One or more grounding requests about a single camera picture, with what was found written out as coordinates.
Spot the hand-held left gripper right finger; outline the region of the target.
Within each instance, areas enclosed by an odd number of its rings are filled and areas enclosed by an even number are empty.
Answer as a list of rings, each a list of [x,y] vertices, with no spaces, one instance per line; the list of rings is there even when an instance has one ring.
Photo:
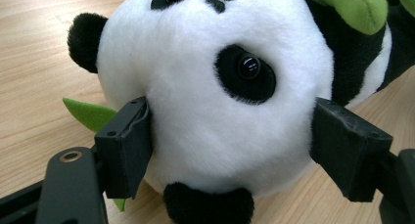
[[[310,156],[348,200],[373,199],[375,173],[391,144],[391,135],[355,113],[330,100],[316,100]]]

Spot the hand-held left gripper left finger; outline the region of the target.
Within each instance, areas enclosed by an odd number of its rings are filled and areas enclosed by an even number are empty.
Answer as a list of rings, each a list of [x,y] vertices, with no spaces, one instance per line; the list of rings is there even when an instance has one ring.
[[[152,114],[147,99],[125,104],[95,135],[99,159],[107,166],[109,199],[135,198],[152,156]]]

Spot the panda plush toy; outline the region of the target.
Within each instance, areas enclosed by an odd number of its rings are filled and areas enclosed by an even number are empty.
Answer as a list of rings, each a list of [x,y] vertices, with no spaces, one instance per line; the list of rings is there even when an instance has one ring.
[[[349,110],[415,67],[415,0],[125,0],[77,16],[68,45],[107,101],[67,100],[86,127],[147,99],[141,182],[176,224],[250,224],[315,163],[318,98]]]

